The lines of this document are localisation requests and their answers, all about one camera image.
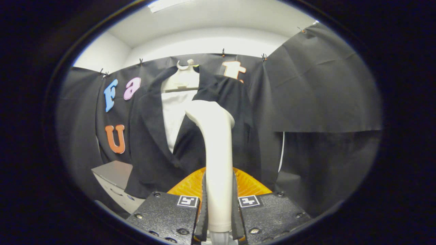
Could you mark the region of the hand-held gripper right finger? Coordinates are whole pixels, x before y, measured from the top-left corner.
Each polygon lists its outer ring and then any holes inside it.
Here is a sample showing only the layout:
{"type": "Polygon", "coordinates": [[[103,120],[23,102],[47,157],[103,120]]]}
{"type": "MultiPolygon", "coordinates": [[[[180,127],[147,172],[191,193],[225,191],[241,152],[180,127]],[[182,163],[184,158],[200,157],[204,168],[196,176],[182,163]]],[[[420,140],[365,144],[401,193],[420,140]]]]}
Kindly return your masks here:
{"type": "Polygon", "coordinates": [[[233,169],[233,237],[240,245],[260,245],[290,235],[312,220],[284,191],[271,191],[233,169]]]}

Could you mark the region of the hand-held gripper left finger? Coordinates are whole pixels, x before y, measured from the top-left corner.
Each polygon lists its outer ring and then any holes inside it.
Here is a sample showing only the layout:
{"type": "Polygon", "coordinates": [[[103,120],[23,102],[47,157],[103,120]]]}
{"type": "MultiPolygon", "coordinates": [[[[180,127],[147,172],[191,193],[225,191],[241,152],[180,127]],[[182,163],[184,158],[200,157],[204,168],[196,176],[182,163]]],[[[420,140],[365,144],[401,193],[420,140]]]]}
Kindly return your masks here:
{"type": "Polygon", "coordinates": [[[144,235],[171,245],[199,245],[206,239],[208,212],[202,204],[201,168],[169,192],[154,191],[126,219],[144,235]]]}

